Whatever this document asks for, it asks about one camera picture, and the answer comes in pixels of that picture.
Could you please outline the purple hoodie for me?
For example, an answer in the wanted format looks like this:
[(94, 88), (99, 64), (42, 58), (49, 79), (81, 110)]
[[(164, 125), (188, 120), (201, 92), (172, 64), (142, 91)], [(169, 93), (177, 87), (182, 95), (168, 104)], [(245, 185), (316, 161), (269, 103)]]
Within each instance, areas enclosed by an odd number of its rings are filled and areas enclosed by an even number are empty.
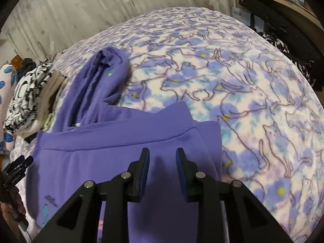
[(194, 120), (183, 101), (156, 113), (116, 106), (128, 71), (126, 53), (106, 47), (75, 77), (52, 131), (37, 134), (27, 176), (28, 212), (44, 227), (85, 181), (111, 180), (148, 148), (144, 199), (129, 205), (130, 242), (195, 242), (198, 206), (181, 193), (176, 150), (218, 178), (220, 124)]

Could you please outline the cream folded clothes stack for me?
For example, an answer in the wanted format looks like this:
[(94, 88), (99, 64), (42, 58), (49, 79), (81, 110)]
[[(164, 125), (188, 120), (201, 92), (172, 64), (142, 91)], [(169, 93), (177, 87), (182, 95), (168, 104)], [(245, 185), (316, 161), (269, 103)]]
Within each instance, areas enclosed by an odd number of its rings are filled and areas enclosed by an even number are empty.
[(56, 94), (62, 91), (62, 84), (66, 80), (58, 70), (53, 70), (51, 72), (51, 77), (49, 81), (42, 88), (40, 95), (37, 99), (37, 109), (28, 118), (28, 125), (26, 128), (16, 131), (16, 135), (22, 137), (23, 139), (37, 133), (43, 128), (47, 117), (49, 115), (49, 108), (51, 101), (56, 101)]

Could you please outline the black clothing by headboard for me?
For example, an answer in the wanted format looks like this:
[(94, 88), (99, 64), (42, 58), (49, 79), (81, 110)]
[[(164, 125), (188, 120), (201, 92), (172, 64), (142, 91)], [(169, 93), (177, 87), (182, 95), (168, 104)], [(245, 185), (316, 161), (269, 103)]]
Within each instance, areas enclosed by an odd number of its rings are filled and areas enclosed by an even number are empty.
[(36, 68), (36, 63), (31, 58), (22, 60), (22, 67), (17, 71), (18, 79), (24, 77), (28, 72)]

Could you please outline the black white patterned folded garment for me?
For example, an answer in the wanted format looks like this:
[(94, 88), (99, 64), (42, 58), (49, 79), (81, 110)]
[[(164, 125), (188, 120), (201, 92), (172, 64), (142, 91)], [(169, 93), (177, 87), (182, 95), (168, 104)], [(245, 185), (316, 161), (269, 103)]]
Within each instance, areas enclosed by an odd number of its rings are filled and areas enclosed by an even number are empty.
[(36, 118), (41, 91), (51, 79), (53, 62), (48, 61), (20, 78), (7, 110), (4, 128), (15, 133)]

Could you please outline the pink blue-flower rolled quilt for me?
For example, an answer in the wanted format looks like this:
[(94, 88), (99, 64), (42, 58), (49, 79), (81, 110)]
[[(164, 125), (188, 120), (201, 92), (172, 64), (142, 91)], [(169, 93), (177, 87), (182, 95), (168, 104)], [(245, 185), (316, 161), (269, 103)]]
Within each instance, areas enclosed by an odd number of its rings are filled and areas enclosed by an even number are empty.
[(13, 65), (3, 65), (1, 67), (1, 155), (9, 154), (9, 147), (14, 140), (13, 135), (6, 132), (4, 122), (17, 83), (18, 74)]

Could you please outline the purple cat-print bed blanket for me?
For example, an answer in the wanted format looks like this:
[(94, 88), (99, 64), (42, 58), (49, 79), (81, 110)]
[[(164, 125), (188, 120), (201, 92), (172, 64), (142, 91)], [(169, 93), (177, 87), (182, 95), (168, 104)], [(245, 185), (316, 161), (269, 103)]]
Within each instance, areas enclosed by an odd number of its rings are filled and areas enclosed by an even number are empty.
[[(323, 107), (284, 54), (220, 12), (152, 11), (56, 58), (54, 68), (69, 80), (54, 123), (75, 77), (106, 47), (123, 50), (129, 60), (116, 106), (156, 113), (183, 101), (194, 120), (218, 122), (218, 178), (242, 181), (294, 242), (308, 239), (323, 216)], [(27, 177), (19, 184), (27, 206), (26, 187)], [(43, 227), (28, 206), (27, 217), (35, 236)]]

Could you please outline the cream curtain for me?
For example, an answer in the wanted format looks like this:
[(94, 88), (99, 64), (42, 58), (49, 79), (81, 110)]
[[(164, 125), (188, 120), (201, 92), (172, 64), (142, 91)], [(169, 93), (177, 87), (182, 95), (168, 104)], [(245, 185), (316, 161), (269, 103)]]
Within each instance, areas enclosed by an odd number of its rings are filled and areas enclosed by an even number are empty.
[(110, 26), (168, 7), (230, 14), (236, 0), (20, 0), (1, 32), (23, 58), (45, 60)]

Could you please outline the black white patterned cloth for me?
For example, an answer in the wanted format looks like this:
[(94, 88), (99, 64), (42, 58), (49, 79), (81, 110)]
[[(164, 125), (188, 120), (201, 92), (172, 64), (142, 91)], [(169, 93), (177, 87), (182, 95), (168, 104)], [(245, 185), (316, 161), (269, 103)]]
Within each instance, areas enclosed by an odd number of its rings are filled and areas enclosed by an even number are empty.
[(282, 52), (291, 62), (298, 68), (302, 73), (305, 79), (309, 82), (310, 86), (314, 91), (321, 91), (321, 82), (315, 77), (315, 62), (313, 60), (305, 60), (303, 58), (297, 57), (293, 52), (288, 48), (288, 46), (280, 40), (274, 33), (271, 32), (257, 32), (262, 38), (276, 47), (280, 52)]

